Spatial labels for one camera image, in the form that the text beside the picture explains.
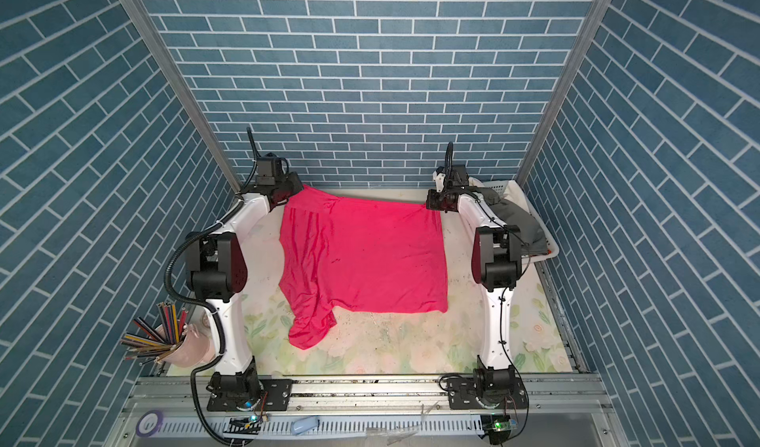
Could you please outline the white plastic laundry basket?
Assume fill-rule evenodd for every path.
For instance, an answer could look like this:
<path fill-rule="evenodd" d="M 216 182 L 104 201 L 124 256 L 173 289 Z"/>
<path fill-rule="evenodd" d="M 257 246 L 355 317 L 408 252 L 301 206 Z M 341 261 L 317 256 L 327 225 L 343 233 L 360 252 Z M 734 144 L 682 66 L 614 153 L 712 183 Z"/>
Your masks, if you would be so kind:
<path fill-rule="evenodd" d="M 528 197 L 524 193 L 520 185 L 514 180 L 502 180 L 502 181 L 490 181 L 482 182 L 485 187 L 477 188 L 478 190 L 489 189 L 495 192 L 502 201 L 511 202 L 513 205 L 520 207 L 525 213 L 530 215 L 530 229 L 539 227 L 540 231 L 534 232 L 536 239 L 542 240 L 542 244 L 538 247 L 540 251 L 532 252 L 532 261 L 544 261 L 550 258 L 554 258 L 559 255 L 560 248 L 557 244 L 552 233 L 547 228 L 542 218 L 538 215 L 538 212 L 528 200 Z"/>

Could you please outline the pink t shirt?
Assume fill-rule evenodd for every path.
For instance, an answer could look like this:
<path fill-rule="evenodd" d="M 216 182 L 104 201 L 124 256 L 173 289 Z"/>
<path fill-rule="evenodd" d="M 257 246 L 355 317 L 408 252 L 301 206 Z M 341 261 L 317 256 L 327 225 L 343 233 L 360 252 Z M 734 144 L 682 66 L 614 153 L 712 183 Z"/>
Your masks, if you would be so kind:
<path fill-rule="evenodd" d="M 279 287 L 301 350 L 336 325 L 334 308 L 372 314 L 448 309 L 441 215 L 422 204 L 339 197 L 310 187 L 284 207 Z"/>

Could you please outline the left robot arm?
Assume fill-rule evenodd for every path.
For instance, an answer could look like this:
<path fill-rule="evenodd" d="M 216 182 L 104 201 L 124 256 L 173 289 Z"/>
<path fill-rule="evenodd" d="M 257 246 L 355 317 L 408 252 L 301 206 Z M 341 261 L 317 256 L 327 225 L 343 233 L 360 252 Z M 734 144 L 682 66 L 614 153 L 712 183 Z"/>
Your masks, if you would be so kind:
<path fill-rule="evenodd" d="M 210 228 L 186 238 L 187 287 L 204 308 L 214 349 L 210 360 L 214 373 L 207 390 L 214 401 L 225 401 L 230 409 L 251 409 L 263 391 L 245 338 L 241 292 L 249 272 L 243 243 L 261 219 L 302 190 L 286 158 L 273 153 L 257 156 L 234 207 Z"/>

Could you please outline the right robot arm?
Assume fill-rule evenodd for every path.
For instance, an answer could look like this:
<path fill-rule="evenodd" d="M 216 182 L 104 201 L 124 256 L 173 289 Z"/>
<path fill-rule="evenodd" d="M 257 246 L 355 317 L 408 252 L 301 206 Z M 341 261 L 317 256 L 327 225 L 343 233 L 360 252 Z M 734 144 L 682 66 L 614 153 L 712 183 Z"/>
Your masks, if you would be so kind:
<path fill-rule="evenodd" d="M 435 189 L 426 208 L 457 213 L 467 231 L 471 274 L 484 306 L 481 349 L 473 371 L 473 388 L 465 393 L 449 381 L 446 390 L 455 403 L 472 399 L 485 409 L 528 409 L 530 398 L 511 357 L 510 310 L 530 241 L 520 226 L 529 224 L 524 208 L 492 188 L 473 186 L 465 167 L 451 162 L 433 173 Z"/>

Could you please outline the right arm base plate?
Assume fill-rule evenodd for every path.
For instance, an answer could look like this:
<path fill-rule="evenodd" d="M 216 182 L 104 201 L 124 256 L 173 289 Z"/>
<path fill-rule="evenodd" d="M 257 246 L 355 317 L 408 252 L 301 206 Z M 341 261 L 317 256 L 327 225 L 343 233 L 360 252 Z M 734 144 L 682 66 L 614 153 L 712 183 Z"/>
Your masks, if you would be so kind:
<path fill-rule="evenodd" d="M 437 385 L 448 399 L 448 405 L 455 411 L 463 409 L 526 409 L 530 402 L 524 386 L 518 382 L 510 384 L 475 381 L 461 375 L 443 375 Z"/>

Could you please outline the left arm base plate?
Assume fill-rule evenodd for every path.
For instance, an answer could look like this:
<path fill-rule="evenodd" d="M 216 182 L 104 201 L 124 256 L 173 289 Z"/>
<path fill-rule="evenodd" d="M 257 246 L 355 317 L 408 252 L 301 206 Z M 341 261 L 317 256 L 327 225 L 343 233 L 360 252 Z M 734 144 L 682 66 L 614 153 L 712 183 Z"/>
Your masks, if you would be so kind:
<path fill-rule="evenodd" d="M 293 386 L 291 379 L 263 379 L 250 386 L 242 379 L 212 379 L 207 387 L 210 393 L 207 409 L 212 413 L 284 413 Z"/>

